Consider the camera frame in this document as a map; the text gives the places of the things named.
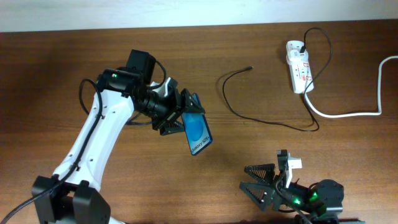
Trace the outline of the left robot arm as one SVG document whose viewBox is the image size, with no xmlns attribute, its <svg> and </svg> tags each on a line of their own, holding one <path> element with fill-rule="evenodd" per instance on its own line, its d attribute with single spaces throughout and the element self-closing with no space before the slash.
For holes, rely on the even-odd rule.
<svg viewBox="0 0 398 224">
<path fill-rule="evenodd" d="M 39 222 L 116 222 L 100 195 L 101 181 L 120 132 L 133 124 L 133 114 L 148 116 L 161 135 L 184 132 L 193 155 L 212 143 L 198 96 L 178 90 L 170 77 L 153 82 L 158 65 L 151 54 L 132 50 L 125 66 L 107 69 L 93 82 L 94 101 L 70 152 L 51 177 L 34 182 Z"/>
</svg>

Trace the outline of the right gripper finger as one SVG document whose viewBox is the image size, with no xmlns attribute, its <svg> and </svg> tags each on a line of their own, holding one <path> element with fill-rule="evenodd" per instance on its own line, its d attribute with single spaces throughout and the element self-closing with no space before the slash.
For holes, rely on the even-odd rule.
<svg viewBox="0 0 398 224">
<path fill-rule="evenodd" d="M 272 184 L 275 176 L 275 164 L 246 166 L 244 172 L 263 184 Z"/>
<path fill-rule="evenodd" d="M 241 182 L 239 188 L 262 211 L 270 207 L 273 202 L 274 189 L 268 184 Z"/>
</svg>

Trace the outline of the blue Galaxy smartphone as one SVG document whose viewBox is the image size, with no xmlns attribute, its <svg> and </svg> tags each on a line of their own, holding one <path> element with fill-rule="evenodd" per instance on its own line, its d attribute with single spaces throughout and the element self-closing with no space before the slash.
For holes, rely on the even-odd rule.
<svg viewBox="0 0 398 224">
<path fill-rule="evenodd" d="M 191 155 L 196 156 L 213 142 L 205 113 L 183 113 L 182 121 Z"/>
</svg>

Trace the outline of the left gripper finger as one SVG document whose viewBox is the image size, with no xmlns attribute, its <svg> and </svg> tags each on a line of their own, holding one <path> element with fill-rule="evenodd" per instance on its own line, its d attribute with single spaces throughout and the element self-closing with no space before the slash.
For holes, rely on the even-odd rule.
<svg viewBox="0 0 398 224">
<path fill-rule="evenodd" d="M 161 136 L 181 133 L 184 131 L 185 131 L 184 125 L 179 121 L 174 121 L 173 123 L 168 123 L 166 121 L 160 122 L 159 132 Z"/>
<path fill-rule="evenodd" d="M 184 88 L 181 92 L 182 111 L 184 113 L 205 114 L 205 109 L 193 98 L 190 92 Z"/>
</svg>

